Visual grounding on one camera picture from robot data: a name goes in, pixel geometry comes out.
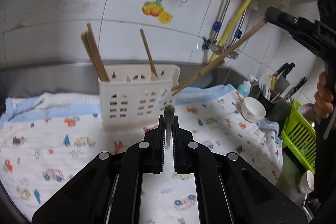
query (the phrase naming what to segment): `silver screw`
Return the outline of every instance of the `silver screw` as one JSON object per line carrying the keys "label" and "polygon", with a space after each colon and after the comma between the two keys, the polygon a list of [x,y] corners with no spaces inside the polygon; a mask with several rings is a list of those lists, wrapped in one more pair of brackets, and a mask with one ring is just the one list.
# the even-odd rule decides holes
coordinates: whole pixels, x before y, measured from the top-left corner
{"label": "silver screw", "polygon": [[188,143],[188,146],[189,146],[190,148],[192,148],[192,149],[195,149],[195,148],[198,147],[198,143],[190,142],[190,143]]}
{"label": "silver screw", "polygon": [[99,158],[101,159],[101,160],[106,160],[106,159],[108,159],[109,158],[109,153],[107,153],[107,152],[102,152],[102,153],[100,153],[99,154]]}
{"label": "silver screw", "polygon": [[235,161],[238,160],[238,155],[236,153],[230,153],[228,158],[229,160]]}
{"label": "silver screw", "polygon": [[139,143],[139,147],[140,148],[147,148],[147,147],[149,147],[149,143],[147,143],[147,142],[141,142],[141,143]]}

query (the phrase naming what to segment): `white plastic basket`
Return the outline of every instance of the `white plastic basket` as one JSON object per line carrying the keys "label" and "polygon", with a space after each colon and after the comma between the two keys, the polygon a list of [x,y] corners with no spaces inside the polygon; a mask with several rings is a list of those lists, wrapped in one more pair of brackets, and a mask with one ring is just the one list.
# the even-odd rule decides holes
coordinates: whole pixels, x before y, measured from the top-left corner
{"label": "white plastic basket", "polygon": [[110,82],[99,81],[101,118],[105,129],[118,130],[157,122],[166,105],[174,104],[172,87],[178,85],[180,68],[155,65],[105,66]]}

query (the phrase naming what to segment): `green leaf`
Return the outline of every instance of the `green leaf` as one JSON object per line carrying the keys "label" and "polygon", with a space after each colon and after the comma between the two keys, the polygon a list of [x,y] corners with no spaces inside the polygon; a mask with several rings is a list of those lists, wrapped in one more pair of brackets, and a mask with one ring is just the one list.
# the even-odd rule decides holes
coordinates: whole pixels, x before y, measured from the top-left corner
{"label": "green leaf", "polygon": [[149,4],[153,4],[153,2],[151,2],[151,1],[146,1],[144,4],[143,4],[143,6],[148,6]]}

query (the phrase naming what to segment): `green plastic basket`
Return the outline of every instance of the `green plastic basket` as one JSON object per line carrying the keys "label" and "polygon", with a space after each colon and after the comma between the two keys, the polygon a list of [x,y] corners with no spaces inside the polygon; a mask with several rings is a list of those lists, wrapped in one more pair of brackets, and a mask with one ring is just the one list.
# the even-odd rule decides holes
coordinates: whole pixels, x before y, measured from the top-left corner
{"label": "green plastic basket", "polygon": [[283,127],[281,136],[284,144],[289,147],[301,164],[315,173],[316,141],[315,130],[298,112],[301,104],[293,100],[291,114]]}

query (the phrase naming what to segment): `tile wall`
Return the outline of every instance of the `tile wall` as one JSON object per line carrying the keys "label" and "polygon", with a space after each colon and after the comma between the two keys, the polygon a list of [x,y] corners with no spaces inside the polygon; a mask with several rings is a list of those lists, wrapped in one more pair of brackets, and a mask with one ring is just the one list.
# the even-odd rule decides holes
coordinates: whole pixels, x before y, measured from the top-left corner
{"label": "tile wall", "polygon": [[[88,61],[80,40],[90,21],[103,59],[146,60],[140,28],[144,28],[154,60],[207,63],[202,37],[209,37],[222,0],[0,0],[0,68],[44,62]],[[219,37],[245,0],[231,0]],[[242,31],[262,18],[266,8],[284,2],[295,15],[318,15],[315,0],[257,0],[258,10],[248,9]],[[226,60],[244,76],[277,70],[282,62],[298,58],[297,77],[319,71],[316,58],[267,24],[239,48],[237,60]],[[311,100],[312,90],[303,96]]]}

